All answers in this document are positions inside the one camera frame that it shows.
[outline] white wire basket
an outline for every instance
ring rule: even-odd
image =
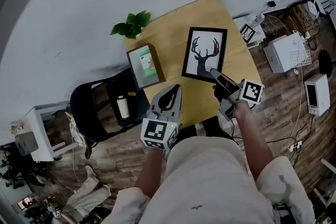
[[[303,67],[311,64],[309,50],[291,51],[289,56],[292,67]]]

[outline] black round object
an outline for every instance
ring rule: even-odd
[[[330,77],[332,71],[332,63],[330,55],[326,50],[320,51],[319,66],[321,74],[326,74],[327,77]]]

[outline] deer antler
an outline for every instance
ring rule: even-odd
[[[219,54],[219,43],[218,43],[217,39],[214,38],[213,42],[214,42],[214,53],[208,55],[208,49],[206,49],[205,58],[215,57],[215,56],[217,56]]]
[[[192,51],[193,53],[197,54],[197,56],[195,55],[195,59],[196,59],[197,61],[199,60],[199,58],[202,57],[202,56],[201,56],[201,50],[200,50],[200,52],[197,52],[197,51],[196,51],[196,47],[198,46],[197,41],[198,41],[199,38],[200,38],[200,37],[195,38],[195,39],[193,40],[193,43],[191,44],[191,51]]]

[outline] green potted plant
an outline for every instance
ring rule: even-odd
[[[116,24],[111,32],[111,35],[119,34],[127,38],[136,39],[140,36],[142,29],[148,25],[151,19],[151,13],[145,10],[134,15],[129,13],[126,23]]]

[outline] wooden table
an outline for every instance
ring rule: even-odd
[[[144,92],[151,102],[162,89],[180,84],[182,128],[219,113],[213,84],[181,76],[189,28],[192,26],[228,29],[222,73],[236,82],[242,79],[260,82],[251,54],[221,0],[198,0],[155,19],[144,28],[139,39],[125,39],[124,45],[127,51],[147,42],[154,45],[166,82],[145,88]]]

